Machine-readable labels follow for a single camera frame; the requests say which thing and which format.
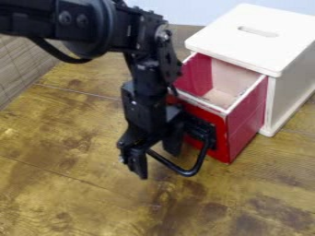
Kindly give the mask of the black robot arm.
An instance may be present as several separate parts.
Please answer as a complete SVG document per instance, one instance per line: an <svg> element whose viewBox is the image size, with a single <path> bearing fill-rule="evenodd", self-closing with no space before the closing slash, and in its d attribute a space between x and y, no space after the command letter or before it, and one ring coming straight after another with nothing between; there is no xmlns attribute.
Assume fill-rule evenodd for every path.
<svg viewBox="0 0 315 236"><path fill-rule="evenodd" d="M179 130L181 115L167 104L181 61L164 17L123 0L0 0L0 34L25 37L69 64L108 52L124 55L132 80L120 88L128 128L117 148L129 171L145 179L147 152Z"/></svg>

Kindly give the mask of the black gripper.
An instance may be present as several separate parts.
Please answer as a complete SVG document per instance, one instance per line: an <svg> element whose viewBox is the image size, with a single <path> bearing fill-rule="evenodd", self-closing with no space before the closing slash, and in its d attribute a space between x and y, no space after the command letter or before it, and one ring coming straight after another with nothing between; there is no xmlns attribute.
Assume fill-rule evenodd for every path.
<svg viewBox="0 0 315 236"><path fill-rule="evenodd" d="M167 92L147 96L135 90L133 82L120 88L127 130L117 140L123 163L128 164L141 180L148 179L147 151L163 142L164 151L172 156L181 153L184 122L181 106L168 105Z"/></svg>

